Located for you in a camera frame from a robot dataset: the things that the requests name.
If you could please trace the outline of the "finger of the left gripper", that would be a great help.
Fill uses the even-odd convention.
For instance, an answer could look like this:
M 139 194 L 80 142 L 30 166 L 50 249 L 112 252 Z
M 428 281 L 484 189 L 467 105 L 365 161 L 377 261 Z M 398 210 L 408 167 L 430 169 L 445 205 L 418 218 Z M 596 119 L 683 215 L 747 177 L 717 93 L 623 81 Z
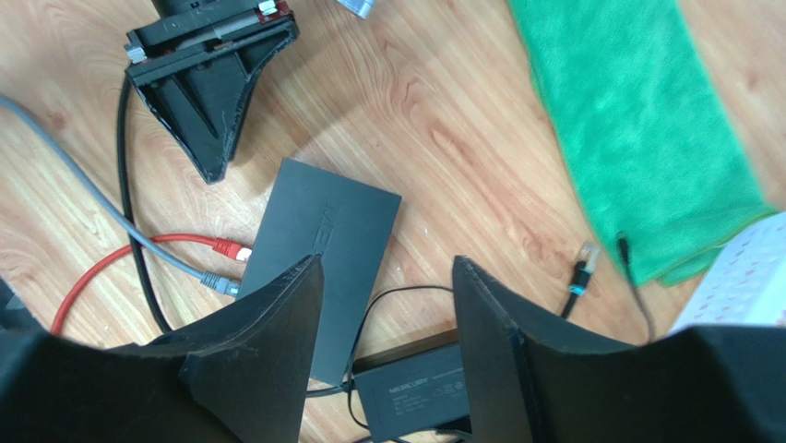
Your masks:
M 263 69 L 298 37 L 295 24 L 257 26 L 131 65 L 126 76 L 212 185 L 224 179 L 234 158 Z

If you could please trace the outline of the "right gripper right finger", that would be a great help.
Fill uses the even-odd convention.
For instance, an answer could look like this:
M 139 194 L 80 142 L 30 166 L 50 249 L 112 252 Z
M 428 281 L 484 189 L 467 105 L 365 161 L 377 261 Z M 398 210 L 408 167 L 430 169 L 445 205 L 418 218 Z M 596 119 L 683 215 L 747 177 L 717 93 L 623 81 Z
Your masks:
M 453 261 L 459 348 L 474 442 L 553 442 L 538 351 L 602 355 L 630 345 L 573 324 L 506 287 L 467 256 Z

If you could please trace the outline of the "black network switch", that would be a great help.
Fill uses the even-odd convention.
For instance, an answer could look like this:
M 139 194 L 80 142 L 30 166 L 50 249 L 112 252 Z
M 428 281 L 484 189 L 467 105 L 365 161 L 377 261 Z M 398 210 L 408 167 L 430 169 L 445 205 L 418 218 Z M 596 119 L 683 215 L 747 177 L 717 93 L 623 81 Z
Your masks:
M 313 379 L 336 386 L 344 378 L 400 203 L 397 194 L 303 162 L 280 165 L 239 294 L 269 284 L 307 255 L 321 257 Z

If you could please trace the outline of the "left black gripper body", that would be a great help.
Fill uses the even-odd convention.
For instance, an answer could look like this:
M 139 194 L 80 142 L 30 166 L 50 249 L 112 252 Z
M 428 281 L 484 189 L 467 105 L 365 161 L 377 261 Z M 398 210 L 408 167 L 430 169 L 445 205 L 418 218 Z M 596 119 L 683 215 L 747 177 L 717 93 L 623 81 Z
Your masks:
M 186 67 L 236 58 L 245 74 L 255 74 L 300 36 L 285 1 L 154 1 L 160 18 L 127 33 L 127 74 Z

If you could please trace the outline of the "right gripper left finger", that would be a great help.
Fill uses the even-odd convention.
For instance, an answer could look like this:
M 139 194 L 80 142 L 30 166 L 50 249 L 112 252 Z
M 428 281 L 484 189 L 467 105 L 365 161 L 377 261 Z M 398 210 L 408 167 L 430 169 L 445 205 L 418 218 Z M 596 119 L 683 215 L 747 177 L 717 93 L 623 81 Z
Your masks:
M 263 288 L 145 345 L 111 351 L 111 442 L 294 442 L 324 272 L 308 256 Z

